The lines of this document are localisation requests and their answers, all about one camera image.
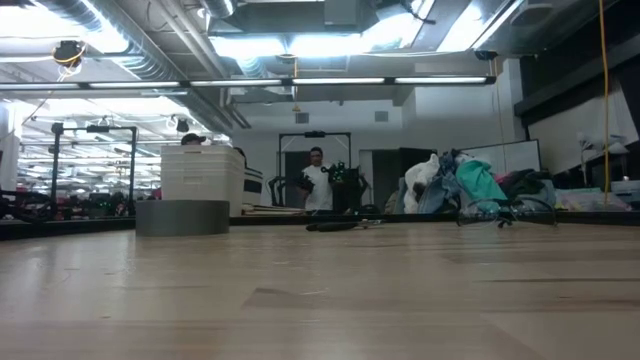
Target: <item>wooden table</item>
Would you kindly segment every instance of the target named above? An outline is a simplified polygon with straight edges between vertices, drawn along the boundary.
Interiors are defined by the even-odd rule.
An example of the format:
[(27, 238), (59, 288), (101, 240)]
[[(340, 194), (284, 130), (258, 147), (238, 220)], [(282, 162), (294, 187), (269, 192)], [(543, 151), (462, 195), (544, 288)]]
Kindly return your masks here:
[(640, 359), (640, 230), (303, 226), (0, 243), (0, 358)]

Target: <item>ceiling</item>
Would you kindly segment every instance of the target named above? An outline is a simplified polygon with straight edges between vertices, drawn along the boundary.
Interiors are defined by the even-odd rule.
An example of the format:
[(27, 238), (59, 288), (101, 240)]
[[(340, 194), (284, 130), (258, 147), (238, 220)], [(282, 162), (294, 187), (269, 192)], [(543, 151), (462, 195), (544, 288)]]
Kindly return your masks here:
[[(188, 22), (195, 27), (201, 39), (209, 44), (209, 51), (215, 50), (209, 38), (212, 36), (212, 29), (224, 28), (228, 25), (226, 22), (233, 22), (231, 19), (208, 22), (204, 17), (198, 15), (201, 9), (199, 0), (107, 1), (113, 2), (126, 13), (129, 20), (124, 19), (124, 21), (132, 20), (134, 26), (142, 30), (139, 40), (145, 46), (157, 46), (161, 51), (159, 54), (162, 57), (166, 56), (169, 66), (175, 66), (177, 71), (184, 74), (186, 78), (198, 80), (219, 77), (219, 75), (214, 76), (212, 67), (219, 74), (231, 77), (245, 76), (243, 69), (238, 66), (233, 56), (221, 57), (213, 54), (211, 57), (199, 47), (200, 50), (196, 49), (197, 51), (194, 53), (193, 47), (187, 46), (184, 39), (179, 36), (179, 32), (182, 32), (185, 34), (183, 37), (188, 38), (186, 33), (188, 28), (184, 25), (183, 20), (177, 16), (178, 14), (172, 11), (171, 6), (167, 6), (171, 2), (180, 3)], [(339, 3), (336, 0), (329, 0), (327, 3), (344, 5), (355, 4), (358, 1), (360, 0), (344, 0)], [(383, 21), (392, 19), (393, 15), (404, 16), (402, 19), (407, 18), (407, 14), (403, 13), (405, 10), (397, 7), (400, 0), (361, 1), (371, 4), (372, 7), (365, 9), (366, 11), (376, 7), (373, 10), (378, 11), (378, 15)], [(261, 66), (264, 66), (268, 76), (271, 77), (291, 77), (296, 74), (296, 71), (298, 77), (370, 77), (415, 74), (485, 75), (490, 71), (488, 63), (477, 60), (472, 52), (463, 50), (472, 45), (479, 34), (486, 30), (487, 24), (495, 20), (496, 15), (502, 14), (501, 11), (517, 1), (435, 0), (428, 13), (428, 23), (419, 23), (415, 39), (406, 48), (384, 48), (384, 50), (376, 50), (375, 53), (368, 54), (298, 57), (297, 70), (294, 69), (291, 62), (283, 63), (281, 59), (273, 55), (256, 56), (256, 58), (262, 64)], [(272, 18), (263, 19), (263, 25), (275, 26), (279, 25), (279, 22), (290, 22), (292, 19), (288, 19), (286, 13), (270, 12), (269, 9), (275, 9), (276, 4), (274, 3), (280, 4), (277, 6), (286, 7), (294, 2), (303, 3), (304, 1), (241, 0), (242, 9), (238, 14), (241, 12), (245, 14), (243, 16), (245, 16), (246, 24), (246, 19), (251, 20), (251, 12), (247, 9), (261, 6), (263, 12), (259, 14), (272, 16)], [(167, 6), (171, 19), (177, 23), (177, 28), (167, 23), (168, 18), (163, 17), (159, 11), (158, 3), (164, 3)], [(514, 19), (522, 16), (522, 12), (527, 6), (540, 4), (546, 4), (550, 8), (546, 16), (525, 26), (512, 25), (512, 22), (517, 24)], [(61, 67), (51, 60), (49, 55), (51, 49), (55, 48), (61, 40), (85, 39), (86, 34), (83, 35), (77, 25), (65, 23), (64, 20), (57, 18), (55, 14), (44, 8), (2, 7), (0, 9), (0, 81), (38, 82), (58, 79), (63, 69), (61, 70)], [(367, 21), (370, 21), (370, 15), (373, 12), (367, 14), (366, 20), (358, 20), (357, 23), (352, 24), (350, 31), (359, 33), (368, 29), (363, 24), (370, 25)], [(497, 27), (493, 36), (486, 39), (480, 49), (495, 50), (505, 56), (537, 53), (545, 48), (555, 46), (561, 39), (573, 33), (596, 14), (597, 2), (593, 0), (524, 1), (504, 19), (504, 23)], [(103, 20), (109, 22), (117, 19), (117, 17), (107, 16)], [(411, 22), (414, 19), (409, 16), (408, 21)], [(291, 24), (291, 26), (301, 26), (300, 21), (297, 25), (295, 21)], [(367, 30), (369, 32), (365, 31), (362, 39), (368, 33), (375, 34), (374, 39), (377, 37), (393, 38), (396, 31), (404, 29), (401, 23), (398, 24), (400, 25), (378, 29), (378, 32)], [(252, 36), (252, 34), (235, 34), (234, 36)], [(296, 34), (280, 34), (279, 36), (287, 39), (284, 45), (291, 50)], [(139, 78), (134, 75), (135, 72), (132, 72), (131, 69), (126, 69), (121, 65), (121, 58), (118, 60), (113, 57), (105, 57), (96, 48), (95, 43), (91, 40), (88, 42), (90, 46), (87, 47), (87, 52), (84, 54), (81, 71), (70, 77), (68, 81), (121, 81)], [(315, 50), (323, 50), (321, 44), (324, 43), (318, 42), (311, 45), (317, 48)], [(329, 41), (325, 48), (335, 52), (337, 45), (333, 46)], [(322, 124), (324, 128), (332, 126), (338, 128), (344, 127), (347, 121), (349, 125), (388, 130), (401, 125), (398, 106), (402, 105), (410, 91), (411, 88), (392, 86), (300, 87), (297, 89), (295, 100), (299, 102), (303, 112), (310, 113), (310, 125), (308, 126), (295, 124), (295, 114), (291, 111), (293, 106), (291, 102), (294, 98), (290, 88), (234, 89), (230, 100), (239, 104), (238, 109), (254, 131), (285, 130), (294, 125), (297, 126), (296, 129), (305, 126), (313, 128), (317, 124)], [(204, 94), (203, 96), (207, 102), (216, 106), (220, 105), (221, 99), (223, 99), (218, 93)], [(42, 100), (42, 95), (3, 93), (0, 96), (0, 104), (21, 108), (24, 117), (27, 117), (34, 109), (34, 105), (40, 104)], [(356, 110), (362, 109), (362, 107), (355, 106), (355, 101), (368, 101), (369, 103), (366, 103), (369, 104), (366, 107), (368, 111), (362, 113), (361, 110)], [(388, 122), (375, 123), (376, 111), (387, 112)], [(108, 122), (112, 126), (135, 125), (139, 128), (139, 141), (147, 143), (140, 145), (140, 151), (137, 154), (141, 166), (138, 169), (140, 173), (136, 178), (139, 179), (139, 182), (136, 186), (149, 187), (153, 181), (158, 180), (159, 167), (157, 162), (159, 160), (156, 155), (159, 154), (161, 144), (149, 144), (148, 142), (170, 143), (177, 141), (181, 137), (181, 134), (175, 130), (177, 118), (187, 119), (191, 130), (198, 133), (209, 132), (200, 123), (207, 125), (210, 130), (212, 129), (207, 122), (201, 121), (202, 118), (194, 116), (193, 108), (187, 108), (172, 101), (171, 97), (164, 97), (158, 93), (145, 94), (138, 91), (115, 94), (92, 91), (90, 93), (53, 94), (51, 99), (46, 101), (42, 109), (38, 111), (35, 121), (26, 122), (23, 128), (21, 136), (26, 145), (22, 147), (21, 154), (23, 159), (20, 163), (21, 181), (29, 181), (32, 185), (46, 186), (47, 175), (43, 175), (47, 174), (46, 171), (40, 176), (34, 176), (37, 175), (34, 166), (38, 166), (38, 171), (43, 168), (50, 169), (51, 154), (48, 152), (48, 146), (52, 141), (50, 129), (53, 122), (67, 121), (70, 123), (73, 121), (77, 126)], [(233, 124), (235, 131), (246, 131), (240, 130), (238, 124), (237, 120)], [(108, 135), (110, 139), (115, 141), (126, 141), (128, 136), (126, 131), (115, 131)], [(80, 179), (71, 182), (74, 186), (83, 187), (87, 184), (108, 183), (113, 187), (125, 184), (114, 180), (122, 178), (126, 181), (127, 163), (121, 161), (123, 154), (126, 156), (126, 149), (123, 150), (122, 146), (118, 149), (104, 138), (96, 138), (82, 133), (65, 133), (63, 141), (65, 145), (62, 148), (62, 156), (80, 159), (76, 163), (71, 162), (71, 159), (62, 163), (64, 174), (66, 174), (63, 174), (63, 178)], [(92, 141), (94, 144), (71, 145), (71, 142), (84, 144), (87, 141)], [(93, 164), (88, 164), (87, 158), (102, 160), (97, 161), (99, 164), (96, 164), (96, 161)]]

